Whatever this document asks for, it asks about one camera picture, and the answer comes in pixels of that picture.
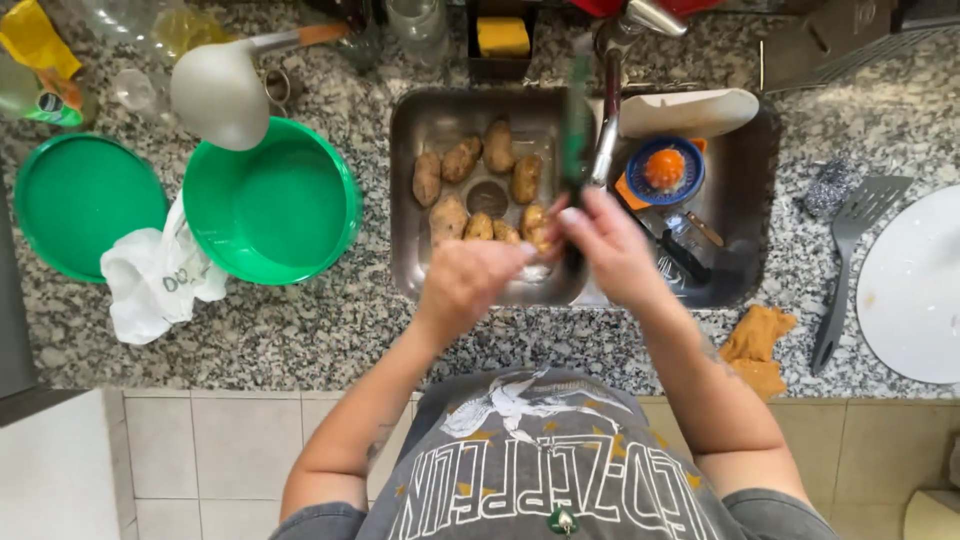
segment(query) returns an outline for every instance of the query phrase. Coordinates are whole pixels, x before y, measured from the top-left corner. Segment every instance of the gray spatula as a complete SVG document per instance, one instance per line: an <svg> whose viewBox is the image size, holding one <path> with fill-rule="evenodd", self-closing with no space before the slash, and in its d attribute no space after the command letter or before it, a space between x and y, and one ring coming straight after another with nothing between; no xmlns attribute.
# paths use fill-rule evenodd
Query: gray spatula
<svg viewBox="0 0 960 540"><path fill-rule="evenodd" d="M912 178L903 176L865 178L860 187L847 198L840 213L833 218L833 241L840 253L840 275L837 277L836 291L827 315L820 321L817 340L813 345L810 370L814 375L827 367L840 334L843 333L847 296L850 293L850 258L856 241L903 196L912 183Z"/></svg>

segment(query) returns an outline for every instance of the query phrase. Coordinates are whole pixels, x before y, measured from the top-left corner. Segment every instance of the hand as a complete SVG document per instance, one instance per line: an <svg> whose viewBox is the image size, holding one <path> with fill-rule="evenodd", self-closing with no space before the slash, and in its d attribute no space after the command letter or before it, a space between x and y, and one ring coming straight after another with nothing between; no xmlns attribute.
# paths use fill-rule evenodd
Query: hand
<svg viewBox="0 0 960 540"><path fill-rule="evenodd" d="M437 353L490 309L507 282L530 262L537 249L489 240L451 240L433 250L420 306L410 324Z"/></svg>
<svg viewBox="0 0 960 540"><path fill-rule="evenodd" d="M564 248L559 240L570 240L583 252L607 298L634 311L671 295L643 231L616 200L597 187L584 189L583 198L586 213L567 208L566 196L547 212L554 217L546 236L553 243L547 256L557 258Z"/></svg>

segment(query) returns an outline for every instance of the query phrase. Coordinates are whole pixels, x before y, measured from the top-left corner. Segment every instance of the sponge holder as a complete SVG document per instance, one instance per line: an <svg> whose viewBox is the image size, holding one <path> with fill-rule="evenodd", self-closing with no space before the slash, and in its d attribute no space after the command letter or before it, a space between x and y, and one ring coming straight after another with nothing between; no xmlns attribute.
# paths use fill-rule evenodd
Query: sponge holder
<svg viewBox="0 0 960 540"><path fill-rule="evenodd" d="M474 81L521 81L533 58L534 29L537 26L537 0L468 0L467 68ZM519 17L530 39L530 55L524 59L493 59L480 55L477 41L477 17Z"/></svg>

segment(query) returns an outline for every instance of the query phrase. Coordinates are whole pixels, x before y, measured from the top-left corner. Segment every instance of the fingernail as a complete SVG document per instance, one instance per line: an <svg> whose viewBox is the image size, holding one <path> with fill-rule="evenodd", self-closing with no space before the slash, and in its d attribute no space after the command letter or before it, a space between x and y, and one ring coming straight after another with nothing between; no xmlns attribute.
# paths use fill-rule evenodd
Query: fingernail
<svg viewBox="0 0 960 540"><path fill-rule="evenodd" d="M523 255L527 257L532 257L537 254L537 248L530 242L520 242L520 250L522 250Z"/></svg>
<svg viewBox="0 0 960 540"><path fill-rule="evenodd" d="M577 219L580 218L580 216L577 215L577 209L574 207L560 210L560 213L557 214L557 217L560 218L561 223L564 225L573 225L577 222Z"/></svg>

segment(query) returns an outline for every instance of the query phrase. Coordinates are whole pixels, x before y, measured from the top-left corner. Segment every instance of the gray t-shirt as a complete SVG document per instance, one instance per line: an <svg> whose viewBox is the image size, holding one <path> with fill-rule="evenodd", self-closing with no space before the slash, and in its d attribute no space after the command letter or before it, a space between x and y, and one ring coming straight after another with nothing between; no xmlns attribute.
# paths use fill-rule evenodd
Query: gray t-shirt
<svg viewBox="0 0 960 540"><path fill-rule="evenodd" d="M720 501L636 401L582 375L499 371L430 388L369 514L308 506L273 540L572 538L837 540L807 504L767 489Z"/></svg>

